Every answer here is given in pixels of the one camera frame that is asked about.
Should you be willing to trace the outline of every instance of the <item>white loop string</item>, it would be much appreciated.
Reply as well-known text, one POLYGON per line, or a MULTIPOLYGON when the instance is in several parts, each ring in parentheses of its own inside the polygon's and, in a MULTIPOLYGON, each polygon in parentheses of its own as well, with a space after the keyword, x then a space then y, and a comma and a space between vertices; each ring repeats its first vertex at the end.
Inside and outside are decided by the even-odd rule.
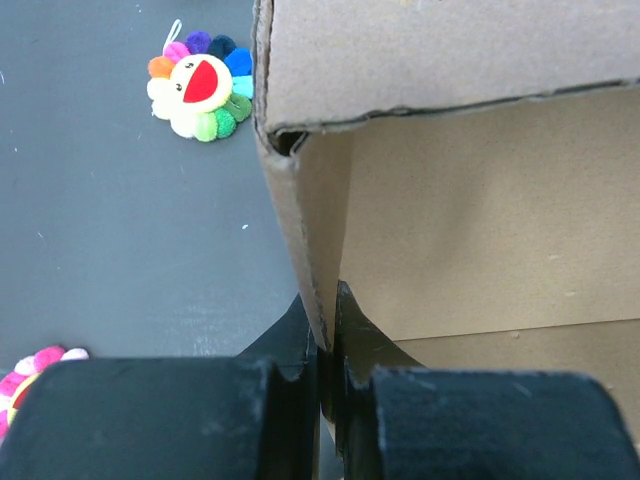
POLYGON ((164 53, 164 49, 167 48, 167 45, 178 38, 180 30, 182 30, 182 21, 178 18, 175 22, 173 22, 171 30, 169 30, 169 35, 167 35, 167 39, 164 41, 164 46, 162 47, 162 53, 164 53))

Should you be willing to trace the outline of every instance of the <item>stuffed toy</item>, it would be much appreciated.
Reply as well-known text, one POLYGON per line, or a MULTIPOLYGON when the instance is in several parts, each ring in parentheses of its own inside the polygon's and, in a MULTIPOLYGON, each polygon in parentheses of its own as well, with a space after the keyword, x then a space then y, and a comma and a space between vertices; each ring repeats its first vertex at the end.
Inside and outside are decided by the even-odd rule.
POLYGON ((226 35, 202 31, 176 42, 181 28, 176 20, 162 56, 149 62, 152 114, 184 138, 227 138, 251 115, 251 54, 226 35))
POLYGON ((65 350, 59 346, 52 346, 20 360, 13 372, 0 380, 0 444, 29 388, 47 367, 60 361, 87 358, 89 354, 82 348, 65 350))

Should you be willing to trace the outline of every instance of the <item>cardboard box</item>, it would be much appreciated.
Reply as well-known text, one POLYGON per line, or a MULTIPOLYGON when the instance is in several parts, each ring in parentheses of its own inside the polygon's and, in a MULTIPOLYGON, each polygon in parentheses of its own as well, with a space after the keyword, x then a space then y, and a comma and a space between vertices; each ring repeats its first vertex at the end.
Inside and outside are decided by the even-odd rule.
POLYGON ((340 277, 428 365, 591 371, 640 427, 640 3, 256 19, 258 148, 319 344, 340 277))

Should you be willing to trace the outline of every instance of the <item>orange petal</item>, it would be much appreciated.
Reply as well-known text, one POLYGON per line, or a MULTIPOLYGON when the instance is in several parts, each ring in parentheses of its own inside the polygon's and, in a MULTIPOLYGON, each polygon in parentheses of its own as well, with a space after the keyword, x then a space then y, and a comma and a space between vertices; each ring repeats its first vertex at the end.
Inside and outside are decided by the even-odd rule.
POLYGON ((149 75, 153 78, 169 78, 175 66, 167 57, 156 57, 149 62, 149 75))

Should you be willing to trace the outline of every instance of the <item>gray table surface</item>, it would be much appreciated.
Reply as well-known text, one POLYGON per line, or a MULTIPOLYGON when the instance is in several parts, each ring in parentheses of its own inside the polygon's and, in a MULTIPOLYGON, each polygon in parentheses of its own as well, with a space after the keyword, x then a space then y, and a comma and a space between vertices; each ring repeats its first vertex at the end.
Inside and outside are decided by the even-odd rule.
POLYGON ((286 310, 295 280, 250 122, 228 140, 184 140, 146 95, 175 19, 181 38, 249 46, 251 11, 251 0, 0 4, 0 373, 49 344, 233 355, 286 310))

